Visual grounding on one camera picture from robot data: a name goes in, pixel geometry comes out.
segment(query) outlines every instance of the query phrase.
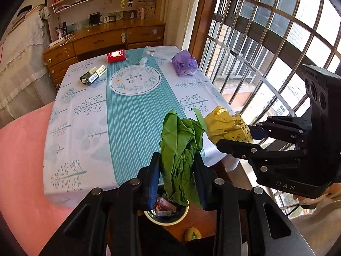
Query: purple plastic bag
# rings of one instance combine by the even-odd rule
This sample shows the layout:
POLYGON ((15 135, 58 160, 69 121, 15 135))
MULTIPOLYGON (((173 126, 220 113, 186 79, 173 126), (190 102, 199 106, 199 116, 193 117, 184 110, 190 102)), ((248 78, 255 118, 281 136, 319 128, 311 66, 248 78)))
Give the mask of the purple plastic bag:
POLYGON ((195 57, 191 57, 187 50, 183 50, 172 58, 173 66, 179 76, 187 74, 194 75, 198 68, 198 63, 195 57))

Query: shoe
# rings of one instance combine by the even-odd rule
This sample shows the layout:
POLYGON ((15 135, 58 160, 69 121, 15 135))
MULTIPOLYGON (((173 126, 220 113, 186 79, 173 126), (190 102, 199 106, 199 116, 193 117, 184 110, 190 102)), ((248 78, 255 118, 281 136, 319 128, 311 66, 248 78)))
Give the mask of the shoe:
POLYGON ((195 240, 195 239, 201 239, 201 234, 199 232, 198 229, 194 228, 194 227, 190 227, 186 230, 185 232, 185 241, 189 242, 191 240, 195 240))

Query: person's hand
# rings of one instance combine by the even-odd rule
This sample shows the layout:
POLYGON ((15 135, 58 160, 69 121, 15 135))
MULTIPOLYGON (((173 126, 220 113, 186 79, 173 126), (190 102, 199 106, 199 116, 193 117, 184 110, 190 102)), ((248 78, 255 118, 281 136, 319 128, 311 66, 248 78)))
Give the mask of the person's hand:
MULTIPOLYGON (((332 184, 330 187, 328 187, 325 192, 323 193, 324 194, 334 194, 334 193, 337 193, 338 191, 341 190, 341 184, 338 184, 338 183, 335 183, 335 184, 332 184)), ((294 199, 299 199, 299 200, 304 200, 305 197, 303 196, 297 196, 297 195, 294 195, 294 199)))

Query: pink cloth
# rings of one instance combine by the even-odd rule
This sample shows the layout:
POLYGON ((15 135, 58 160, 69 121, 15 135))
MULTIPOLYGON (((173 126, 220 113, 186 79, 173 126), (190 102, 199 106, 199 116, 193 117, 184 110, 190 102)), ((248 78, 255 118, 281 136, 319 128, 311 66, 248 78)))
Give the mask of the pink cloth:
POLYGON ((46 131, 53 102, 0 130, 0 210, 28 256, 37 256, 71 208, 51 204, 43 191, 46 131))

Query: yellow crumpled paper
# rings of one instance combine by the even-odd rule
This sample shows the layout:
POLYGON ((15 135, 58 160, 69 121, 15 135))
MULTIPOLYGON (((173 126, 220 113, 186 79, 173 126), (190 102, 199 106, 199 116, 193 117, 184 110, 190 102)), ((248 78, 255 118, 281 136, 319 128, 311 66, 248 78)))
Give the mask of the yellow crumpled paper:
POLYGON ((241 115, 230 115, 228 110, 218 106, 204 118, 206 134, 211 142, 217 145, 220 139, 253 143, 249 127, 241 115))

